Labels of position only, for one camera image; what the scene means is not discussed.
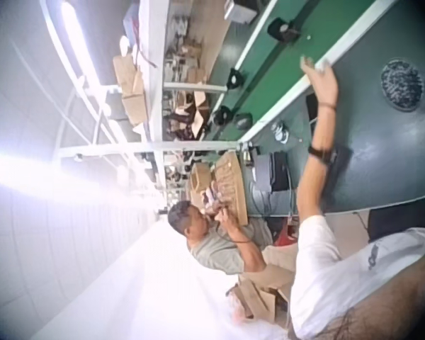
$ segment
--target man's hand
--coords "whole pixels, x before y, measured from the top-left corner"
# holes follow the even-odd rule
[[[318,102],[335,106],[339,96],[339,85],[328,62],[323,64],[323,71],[315,69],[311,58],[301,57],[300,68],[307,75],[317,96]]]
[[[214,219],[220,223],[227,233],[239,229],[239,223],[236,217],[227,208],[222,208]]]

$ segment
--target green conveyor belt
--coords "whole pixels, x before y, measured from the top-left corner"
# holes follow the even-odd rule
[[[230,91],[225,95],[223,105],[234,108],[236,102],[246,94],[246,100],[237,109],[238,113],[251,113],[254,122],[258,121],[269,109],[300,79],[302,72],[299,68],[301,55],[308,55],[314,60],[319,59],[334,43],[353,25],[374,0],[321,0],[308,16],[302,27],[302,36],[293,46],[287,46],[269,65],[265,74],[254,88]],[[273,50],[276,41],[266,32],[267,25],[277,16],[290,20],[290,10],[295,11],[294,4],[300,1],[280,0],[266,26],[261,30],[255,45],[247,55],[241,72],[244,74],[257,73],[263,64],[264,56]],[[215,126],[206,137],[212,139],[217,132]],[[218,137],[219,140],[238,140],[244,132],[228,125]]]

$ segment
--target man's arm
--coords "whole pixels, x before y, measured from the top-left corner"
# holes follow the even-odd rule
[[[228,236],[237,245],[244,261],[244,272],[256,273],[263,271],[266,267],[266,262],[263,259],[260,248],[241,231],[236,218],[231,216],[225,208],[217,214],[215,219],[227,230]]]
[[[318,71],[310,60],[301,59],[301,68],[312,84],[318,99],[318,120],[314,130],[312,147],[320,151],[330,151],[334,144],[335,106],[338,85],[329,64],[324,71]],[[327,176],[327,165],[309,154],[304,173],[297,187],[297,211],[300,221],[310,216],[321,215],[319,201]]]

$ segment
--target white shirt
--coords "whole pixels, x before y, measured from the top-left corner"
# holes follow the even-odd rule
[[[333,319],[425,254],[425,228],[392,234],[341,260],[323,216],[300,227],[290,316],[297,337],[311,339]]]

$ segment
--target open cardboard box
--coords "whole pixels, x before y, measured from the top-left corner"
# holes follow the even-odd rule
[[[142,72],[135,68],[132,55],[114,57],[113,66],[129,121],[134,126],[148,121]]]
[[[241,302],[249,320],[262,319],[287,329],[289,313],[276,300],[280,295],[289,302],[294,277],[294,272],[268,264],[262,272],[242,274],[239,283],[230,291]]]

